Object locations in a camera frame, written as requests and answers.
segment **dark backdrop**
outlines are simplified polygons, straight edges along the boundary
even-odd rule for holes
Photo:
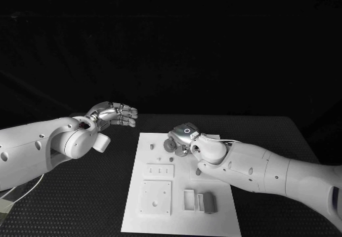
[[[3,7],[0,128],[102,101],[140,113],[289,116],[320,162],[342,163],[340,3],[199,2]]]

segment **black table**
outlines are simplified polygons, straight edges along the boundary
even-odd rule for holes
[[[111,125],[102,132],[111,138],[104,153],[91,149],[81,159],[65,162],[45,175],[37,188],[14,205],[0,236],[156,236],[120,232],[138,133],[167,133],[185,122],[192,122],[200,132],[319,163],[287,117],[141,114],[136,128]],[[29,182],[26,190],[36,181]],[[231,191],[244,237],[342,237],[327,219],[300,202],[234,186]]]

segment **cable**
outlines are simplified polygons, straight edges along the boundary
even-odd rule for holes
[[[40,179],[39,179],[36,185],[33,186],[33,188],[30,189],[30,191],[36,188],[36,186],[37,186],[37,184],[39,184],[39,182],[40,182],[43,176],[45,176],[45,174],[42,174]]]
[[[213,141],[226,141],[226,142],[239,142],[239,141],[237,141],[237,140],[228,140],[228,139],[215,139],[215,138],[211,138],[211,137],[206,136],[205,133],[200,133],[200,135],[202,135],[203,138],[208,139],[208,140],[213,140]]]
[[[11,188],[11,190],[0,197],[0,199],[3,199],[9,195],[9,193],[14,190],[14,188]]]

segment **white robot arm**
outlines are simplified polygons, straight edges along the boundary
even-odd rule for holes
[[[169,132],[164,149],[180,157],[195,155],[198,175],[203,172],[250,192],[297,200],[342,231],[342,165],[302,162],[251,144],[208,138],[192,123]]]
[[[136,126],[137,110],[120,103],[97,104],[85,116],[58,118],[0,130],[0,191],[81,158],[111,142],[99,133],[111,124]]]

